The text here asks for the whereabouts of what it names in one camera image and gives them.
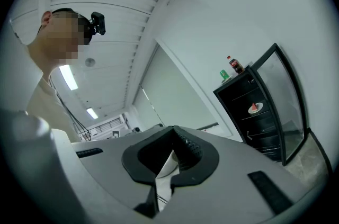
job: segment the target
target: white ceiling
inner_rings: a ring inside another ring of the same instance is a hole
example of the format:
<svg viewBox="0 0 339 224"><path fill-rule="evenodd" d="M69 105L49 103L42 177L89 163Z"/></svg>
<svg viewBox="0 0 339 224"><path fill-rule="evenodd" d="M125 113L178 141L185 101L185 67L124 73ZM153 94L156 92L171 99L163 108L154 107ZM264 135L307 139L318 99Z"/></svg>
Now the white ceiling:
<svg viewBox="0 0 339 224"><path fill-rule="evenodd" d="M36 36L45 10L70 7L88 19L94 11L104 14L106 34L93 36L91 44L71 62L79 88L70 91L59 69L52 74L61 98L74 116L89 127L121 113L130 90L133 95L129 98L134 98L134 87L147 64L144 60L148 60L153 51L149 43L151 37L149 33L144 36L144 31L158 1L17 0L10 15L14 31L24 44L29 44ZM94 67L85 66L87 58L95 59ZM134 83L133 89L129 88L131 83ZM98 114L97 120L87 114L89 107Z"/></svg>

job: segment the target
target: glass door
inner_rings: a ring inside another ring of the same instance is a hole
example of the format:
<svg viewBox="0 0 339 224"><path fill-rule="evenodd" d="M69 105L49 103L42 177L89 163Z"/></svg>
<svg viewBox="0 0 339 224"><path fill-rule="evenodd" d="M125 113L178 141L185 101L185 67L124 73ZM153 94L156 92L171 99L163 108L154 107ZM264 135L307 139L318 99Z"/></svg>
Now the glass door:
<svg viewBox="0 0 339 224"><path fill-rule="evenodd" d="M282 164L296 153L307 129L305 107L295 74L285 55L275 43L252 67L276 115Z"/></svg>

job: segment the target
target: black cabinet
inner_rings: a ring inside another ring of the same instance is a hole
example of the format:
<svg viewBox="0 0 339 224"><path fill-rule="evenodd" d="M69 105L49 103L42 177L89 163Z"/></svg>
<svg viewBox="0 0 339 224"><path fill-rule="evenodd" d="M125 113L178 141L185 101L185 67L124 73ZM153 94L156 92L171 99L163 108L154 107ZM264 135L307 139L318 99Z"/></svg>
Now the black cabinet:
<svg viewBox="0 0 339 224"><path fill-rule="evenodd" d="M285 165L305 140L307 121L296 76L275 43L214 94L243 141ZM251 107L255 103L258 111Z"/></svg>

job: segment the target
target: person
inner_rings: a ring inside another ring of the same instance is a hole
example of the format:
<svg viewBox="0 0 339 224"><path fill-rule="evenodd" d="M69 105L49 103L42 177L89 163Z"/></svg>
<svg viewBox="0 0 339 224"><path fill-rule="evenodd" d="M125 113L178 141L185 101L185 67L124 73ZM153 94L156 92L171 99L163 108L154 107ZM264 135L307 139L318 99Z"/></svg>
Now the person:
<svg viewBox="0 0 339 224"><path fill-rule="evenodd" d="M28 45L29 55L43 75L26 111L46 120L52 129L65 131L70 142L81 139L57 91L48 82L53 70L77 58L78 47L89 44L91 39L89 20L71 8L61 8L43 14L38 34Z"/></svg>

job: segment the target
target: green can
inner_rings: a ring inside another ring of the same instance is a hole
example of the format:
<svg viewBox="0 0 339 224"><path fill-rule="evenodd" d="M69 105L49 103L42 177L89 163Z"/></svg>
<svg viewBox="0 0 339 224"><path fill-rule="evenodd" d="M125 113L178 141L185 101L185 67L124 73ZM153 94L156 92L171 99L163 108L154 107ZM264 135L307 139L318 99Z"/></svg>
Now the green can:
<svg viewBox="0 0 339 224"><path fill-rule="evenodd" d="M223 79L227 79L229 76L227 74L227 72L223 69L221 72L220 72L220 75L223 77Z"/></svg>

